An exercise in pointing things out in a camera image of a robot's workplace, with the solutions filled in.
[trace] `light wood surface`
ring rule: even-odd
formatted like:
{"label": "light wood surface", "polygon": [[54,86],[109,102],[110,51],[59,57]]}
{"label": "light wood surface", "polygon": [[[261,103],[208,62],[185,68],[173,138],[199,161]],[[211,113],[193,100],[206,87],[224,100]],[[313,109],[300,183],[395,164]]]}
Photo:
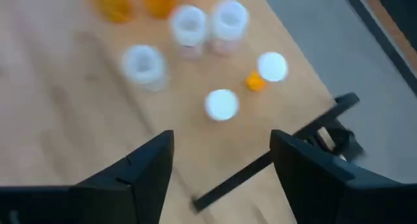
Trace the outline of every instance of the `light wood surface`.
{"label": "light wood surface", "polygon": [[[209,12],[217,0],[181,1]],[[82,0],[1,0],[1,185],[76,183],[172,129],[174,171],[161,223],[294,223],[272,167],[198,216],[189,207],[191,195],[266,152],[272,129],[293,133],[334,104],[266,1],[239,1],[251,23],[237,53],[185,61],[167,22],[140,7],[135,21],[112,25]],[[167,89],[149,93],[122,78],[121,55],[133,44],[166,56]],[[266,51],[287,58],[289,76],[250,92],[244,78]],[[215,89],[240,98],[230,121],[205,115],[205,96]]]}

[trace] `orange cup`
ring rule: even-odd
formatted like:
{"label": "orange cup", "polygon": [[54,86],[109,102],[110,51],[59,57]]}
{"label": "orange cup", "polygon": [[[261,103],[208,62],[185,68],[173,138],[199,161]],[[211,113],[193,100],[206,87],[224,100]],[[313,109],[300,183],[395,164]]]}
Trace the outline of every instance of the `orange cup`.
{"label": "orange cup", "polygon": [[261,91],[266,87],[266,81],[256,71],[252,71],[246,78],[246,86],[251,91]]}
{"label": "orange cup", "polygon": [[124,23],[133,19],[133,10],[129,0],[87,0],[105,20]]}
{"label": "orange cup", "polygon": [[149,14],[155,18],[168,18],[177,5],[177,0],[143,0]]}

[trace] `black metal bracket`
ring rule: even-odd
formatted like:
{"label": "black metal bracket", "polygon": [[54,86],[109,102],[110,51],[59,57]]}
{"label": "black metal bracket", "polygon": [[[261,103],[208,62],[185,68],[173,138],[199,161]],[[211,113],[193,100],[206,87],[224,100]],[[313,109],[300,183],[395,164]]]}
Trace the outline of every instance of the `black metal bracket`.
{"label": "black metal bracket", "polygon": [[[328,111],[318,116],[315,120],[299,129],[293,134],[293,136],[299,139],[307,139],[309,136],[320,130],[322,127],[331,123],[342,113],[350,109],[352,106],[359,102],[359,98],[355,93],[348,93],[343,96],[335,98],[336,105],[330,108]],[[232,175],[230,178],[204,194],[198,199],[192,199],[192,205],[195,211],[198,213],[224,195],[228,194],[233,189],[247,181],[249,178],[256,175],[259,171],[266,168],[272,163],[269,152],[266,152],[256,160],[245,166],[242,170]]]}

